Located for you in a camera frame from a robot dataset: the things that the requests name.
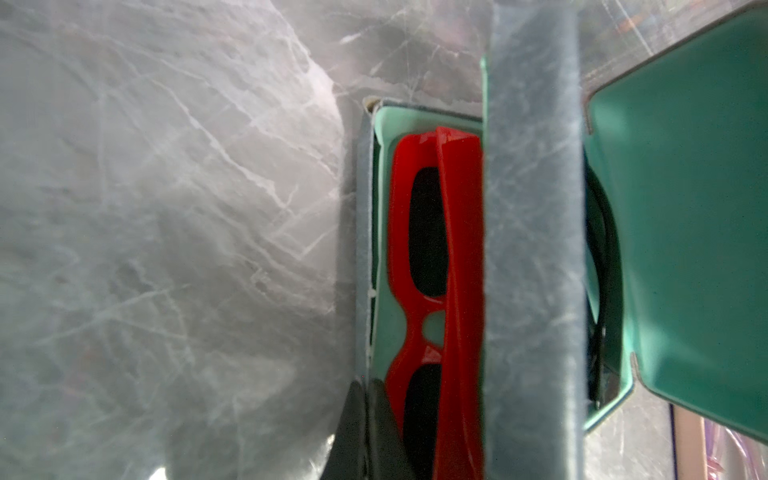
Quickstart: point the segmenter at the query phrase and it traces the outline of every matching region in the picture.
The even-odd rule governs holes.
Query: marble surface
[[[573,3],[586,90],[734,6]],[[0,477],[316,478],[362,99],[480,114],[490,11],[0,0]]]

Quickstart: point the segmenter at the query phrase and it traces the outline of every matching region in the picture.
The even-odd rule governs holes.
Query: glossy red plastic
[[[438,169],[448,238],[445,340],[432,478],[482,480],[480,354],[483,296],[480,138],[437,129]]]
[[[448,240],[445,297],[418,291],[408,256],[409,211],[416,174],[437,167]],[[472,134],[439,127],[408,135],[398,144],[392,165],[387,252],[389,285],[406,312],[406,340],[392,361],[386,390],[402,434],[406,393],[413,373],[429,363],[442,364],[435,480],[481,480],[479,374],[484,322],[482,148]],[[445,310],[441,349],[422,334],[425,318]]]
[[[385,379],[385,387],[402,435],[406,393],[411,377],[419,367],[442,361],[442,349],[422,334],[426,317],[445,309],[445,297],[432,298],[419,292],[411,277],[408,257],[411,192],[416,174],[422,168],[437,167],[435,132],[406,135],[397,145],[392,159],[387,225],[387,267],[389,288],[406,313],[406,340]]]

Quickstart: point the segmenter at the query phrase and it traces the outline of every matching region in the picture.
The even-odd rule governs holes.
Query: marble veining
[[[581,4],[611,14],[590,73],[656,48]],[[480,114],[490,14],[0,0],[0,478],[317,478],[353,371],[362,100]]]

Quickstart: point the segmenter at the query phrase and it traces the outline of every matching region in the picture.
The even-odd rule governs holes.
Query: mint green case lining
[[[768,8],[602,88],[588,116],[621,250],[623,394],[631,351],[652,392],[768,441]]]

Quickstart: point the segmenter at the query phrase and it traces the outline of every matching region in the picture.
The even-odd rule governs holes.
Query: dark lens
[[[411,377],[406,393],[402,442],[417,480],[432,479],[441,371],[439,364],[420,367]]]
[[[426,296],[445,295],[448,243],[437,167],[422,168],[413,181],[408,258],[411,277],[419,292]]]

